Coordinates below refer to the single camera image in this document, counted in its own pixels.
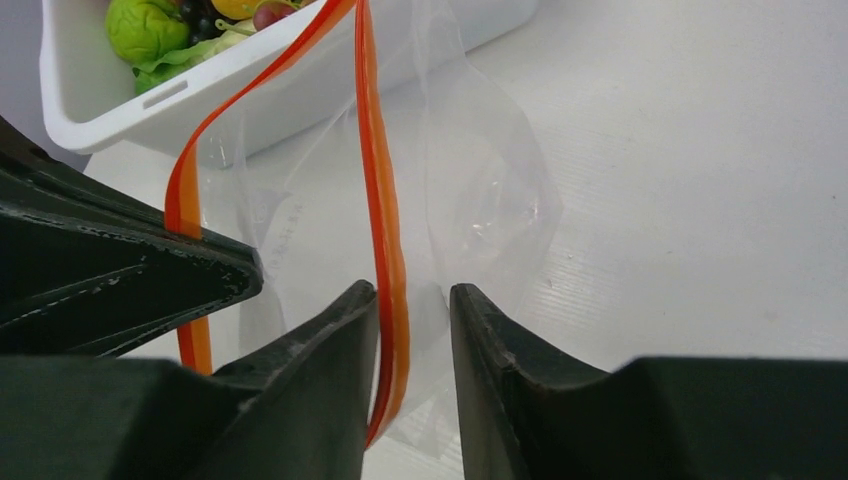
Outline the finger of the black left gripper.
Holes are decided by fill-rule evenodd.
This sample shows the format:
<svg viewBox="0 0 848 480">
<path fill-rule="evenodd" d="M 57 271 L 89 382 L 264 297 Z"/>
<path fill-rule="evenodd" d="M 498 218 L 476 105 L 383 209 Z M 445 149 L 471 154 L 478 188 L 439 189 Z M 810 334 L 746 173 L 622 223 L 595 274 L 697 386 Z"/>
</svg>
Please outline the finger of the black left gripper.
<svg viewBox="0 0 848 480">
<path fill-rule="evenodd" d="M 163 213 L 1 125 L 1 351 L 117 356 L 256 296 L 254 248 Z"/>
</svg>

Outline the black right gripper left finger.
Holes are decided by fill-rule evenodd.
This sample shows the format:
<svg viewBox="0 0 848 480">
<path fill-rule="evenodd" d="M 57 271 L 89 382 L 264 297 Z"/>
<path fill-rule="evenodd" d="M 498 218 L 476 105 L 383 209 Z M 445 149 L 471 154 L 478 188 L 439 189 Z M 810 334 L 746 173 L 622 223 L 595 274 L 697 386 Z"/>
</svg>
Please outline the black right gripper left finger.
<svg viewBox="0 0 848 480">
<path fill-rule="evenodd" d="M 204 376 L 164 359 L 5 356 L 5 479 L 357 479 L 374 286 Z"/>
</svg>

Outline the clear zip top bag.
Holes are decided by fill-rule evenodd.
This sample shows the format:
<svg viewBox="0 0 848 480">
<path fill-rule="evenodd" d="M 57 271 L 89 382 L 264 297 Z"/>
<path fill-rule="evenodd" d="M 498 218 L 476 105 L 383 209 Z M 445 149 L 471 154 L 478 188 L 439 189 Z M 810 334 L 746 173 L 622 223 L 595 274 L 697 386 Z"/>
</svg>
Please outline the clear zip top bag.
<svg viewBox="0 0 848 480">
<path fill-rule="evenodd" d="M 467 59 L 489 95 L 516 114 L 488 131 L 391 147 L 379 89 L 375 1 L 321 1 L 304 30 L 190 136 L 166 187 L 168 229 L 218 230 L 259 254 L 263 288 L 240 311 L 230 345 L 250 354 L 326 308 L 351 284 L 377 291 L 366 444 L 421 404 L 451 372 L 449 297 L 472 283 L 514 311 L 562 215 L 523 110 Z M 222 116 L 291 69 L 340 22 L 354 24 L 354 130 L 319 124 L 254 154 Z"/>
</svg>

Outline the red grape bunch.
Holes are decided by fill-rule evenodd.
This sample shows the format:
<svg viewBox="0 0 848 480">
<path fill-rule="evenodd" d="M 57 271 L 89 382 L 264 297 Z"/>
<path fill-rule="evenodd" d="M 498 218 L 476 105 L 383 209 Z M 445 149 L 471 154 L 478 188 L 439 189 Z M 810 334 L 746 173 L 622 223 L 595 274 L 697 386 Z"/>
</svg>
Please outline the red grape bunch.
<svg viewBox="0 0 848 480">
<path fill-rule="evenodd" d="M 299 9 L 300 5 L 291 1 L 260 1 L 252 16 L 253 26 L 256 31 L 261 31 L 296 13 Z"/>
</svg>

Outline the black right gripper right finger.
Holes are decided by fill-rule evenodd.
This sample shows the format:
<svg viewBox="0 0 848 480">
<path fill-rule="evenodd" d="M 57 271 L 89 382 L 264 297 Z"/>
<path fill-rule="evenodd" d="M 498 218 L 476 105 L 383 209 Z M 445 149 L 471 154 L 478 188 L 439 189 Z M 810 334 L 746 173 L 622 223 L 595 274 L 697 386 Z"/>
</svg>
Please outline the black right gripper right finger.
<svg viewBox="0 0 848 480">
<path fill-rule="evenodd" d="M 847 365 L 641 357 L 612 372 L 455 285 L 450 322 L 468 479 L 843 479 Z"/>
</svg>

